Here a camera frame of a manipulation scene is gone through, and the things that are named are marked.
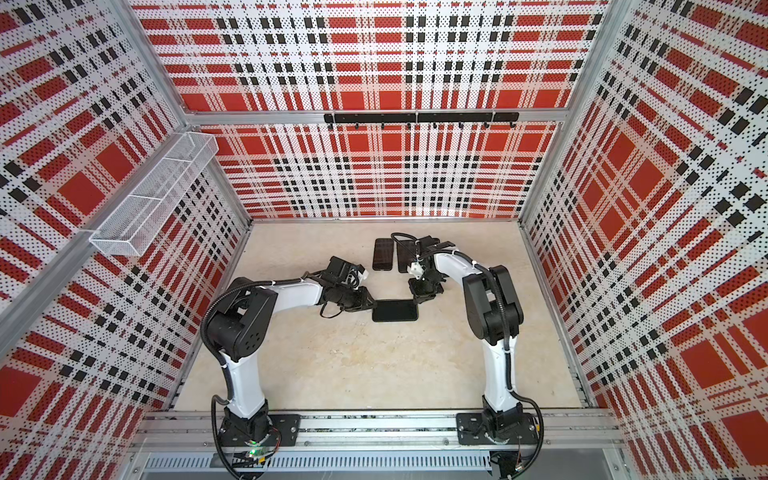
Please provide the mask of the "black smartphone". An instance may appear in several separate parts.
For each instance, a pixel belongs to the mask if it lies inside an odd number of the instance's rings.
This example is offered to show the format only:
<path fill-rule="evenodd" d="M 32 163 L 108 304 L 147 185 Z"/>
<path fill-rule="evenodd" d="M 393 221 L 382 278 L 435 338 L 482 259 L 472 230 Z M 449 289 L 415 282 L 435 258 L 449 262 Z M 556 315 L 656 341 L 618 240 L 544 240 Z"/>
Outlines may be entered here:
<path fill-rule="evenodd" d="M 394 241 L 392 238 L 377 238 L 374 242 L 372 269 L 391 271 L 393 268 Z"/>
<path fill-rule="evenodd" d="M 379 300 L 372 310 L 372 321 L 375 323 L 413 322 L 418 318 L 418 305 L 413 300 Z"/>
<path fill-rule="evenodd" d="M 397 251 L 397 268 L 399 273 L 407 273 L 408 268 L 416 261 L 419 253 L 417 243 L 413 239 L 399 239 L 395 241 Z"/>

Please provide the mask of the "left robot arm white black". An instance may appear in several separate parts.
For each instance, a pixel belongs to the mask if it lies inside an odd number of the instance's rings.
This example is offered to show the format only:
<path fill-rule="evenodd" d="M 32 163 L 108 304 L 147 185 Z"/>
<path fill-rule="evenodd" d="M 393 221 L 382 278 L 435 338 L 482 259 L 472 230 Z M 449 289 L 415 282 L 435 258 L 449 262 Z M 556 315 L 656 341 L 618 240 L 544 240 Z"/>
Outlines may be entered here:
<path fill-rule="evenodd" d="M 233 415 L 250 419 L 266 408 L 260 386 L 257 351 L 274 314 L 334 304 L 342 313 L 373 309 L 375 300 L 363 285 L 368 271 L 333 256 L 320 271 L 299 278 L 236 278 L 212 301 L 201 324 L 201 341 L 222 369 L 226 398 L 219 403 Z"/>

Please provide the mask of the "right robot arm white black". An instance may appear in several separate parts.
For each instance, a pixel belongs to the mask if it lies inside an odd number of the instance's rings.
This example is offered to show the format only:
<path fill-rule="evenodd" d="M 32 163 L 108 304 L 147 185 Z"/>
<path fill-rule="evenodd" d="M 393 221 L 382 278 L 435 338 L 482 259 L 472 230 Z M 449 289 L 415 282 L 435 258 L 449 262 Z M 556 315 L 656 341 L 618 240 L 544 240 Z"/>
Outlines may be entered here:
<path fill-rule="evenodd" d="M 524 314 L 508 269 L 486 267 L 453 243 L 432 236 L 394 233 L 391 238 L 398 248 L 398 261 L 410 275 L 409 289 L 416 303 L 442 294 L 448 279 L 461 287 L 468 325 L 483 345 L 483 409 L 499 417 L 521 406 L 514 350 Z"/>

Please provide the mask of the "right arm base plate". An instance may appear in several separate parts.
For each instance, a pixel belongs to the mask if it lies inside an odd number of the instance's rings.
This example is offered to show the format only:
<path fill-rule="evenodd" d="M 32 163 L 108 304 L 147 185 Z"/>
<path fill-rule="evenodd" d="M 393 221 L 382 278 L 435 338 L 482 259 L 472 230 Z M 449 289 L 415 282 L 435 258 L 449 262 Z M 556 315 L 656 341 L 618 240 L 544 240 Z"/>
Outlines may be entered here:
<path fill-rule="evenodd" d="M 536 418 L 525 412 L 506 412 L 501 415 L 470 412 L 456 415 L 458 441 L 464 446 L 534 446 L 538 442 L 537 427 Z"/>

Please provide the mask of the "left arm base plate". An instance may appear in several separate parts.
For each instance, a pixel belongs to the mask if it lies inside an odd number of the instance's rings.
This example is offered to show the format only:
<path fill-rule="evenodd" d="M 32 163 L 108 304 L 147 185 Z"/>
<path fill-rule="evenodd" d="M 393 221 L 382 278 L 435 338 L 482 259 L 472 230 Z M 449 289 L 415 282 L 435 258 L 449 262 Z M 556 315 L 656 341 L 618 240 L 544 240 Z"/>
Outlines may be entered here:
<path fill-rule="evenodd" d="M 296 444 L 301 416 L 297 414 L 255 415 L 244 419 L 225 411 L 217 435 L 222 447 L 291 447 Z"/>

